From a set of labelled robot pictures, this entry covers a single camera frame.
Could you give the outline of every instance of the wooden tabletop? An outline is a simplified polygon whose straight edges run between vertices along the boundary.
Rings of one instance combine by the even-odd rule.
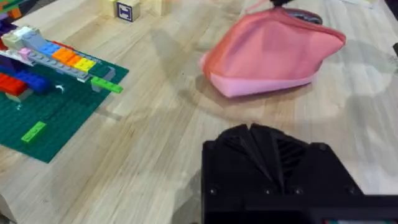
[[[0,193],[19,223],[200,223],[201,146],[241,123],[332,146],[369,194],[398,194],[398,22],[340,0],[296,0],[348,42],[311,85],[229,100],[198,60],[252,1],[179,0],[130,24],[97,0],[59,0],[21,20],[51,40],[129,68],[49,164],[0,147]]]

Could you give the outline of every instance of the lego baseplate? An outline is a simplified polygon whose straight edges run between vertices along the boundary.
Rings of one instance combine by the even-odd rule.
[[[129,72],[105,61],[101,63],[115,69],[113,83],[119,83]],[[90,82],[77,82],[43,65],[35,65],[28,70],[47,77],[54,86],[46,94],[34,93],[21,104],[0,94],[0,144],[50,162],[109,95],[109,91],[94,92]],[[30,144],[22,142],[21,137],[38,121],[47,124],[43,134]]]

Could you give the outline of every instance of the black plastic part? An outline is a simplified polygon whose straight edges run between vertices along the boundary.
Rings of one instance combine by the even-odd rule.
[[[291,2],[292,0],[271,0],[271,2],[274,4],[275,7],[280,7],[284,4],[287,4],[288,2]]]
[[[331,148],[254,124],[202,151],[203,224],[397,220],[398,196],[367,196]]]
[[[398,1],[397,0],[386,0],[386,4],[396,17],[398,19]]]

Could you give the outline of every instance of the pink fabric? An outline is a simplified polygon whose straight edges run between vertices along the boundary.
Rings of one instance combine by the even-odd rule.
[[[311,82],[322,60],[345,44],[335,30],[290,17],[281,7],[244,16],[200,61],[227,97]]]
[[[225,78],[212,74],[211,82],[224,96],[233,97],[305,85],[312,82],[313,78],[314,75],[296,80],[247,80],[241,78]]]

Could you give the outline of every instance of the gray lego brick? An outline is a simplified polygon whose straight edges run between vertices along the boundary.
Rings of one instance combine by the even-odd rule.
[[[50,68],[53,68],[60,72],[63,72],[65,74],[70,75],[79,80],[87,81],[87,79],[89,79],[89,77],[90,77],[88,73],[85,73],[76,68],[72,68],[67,65],[64,65],[54,59],[48,58],[47,56],[42,55],[37,52],[29,53],[28,58],[36,63],[40,63],[42,65],[48,66]]]

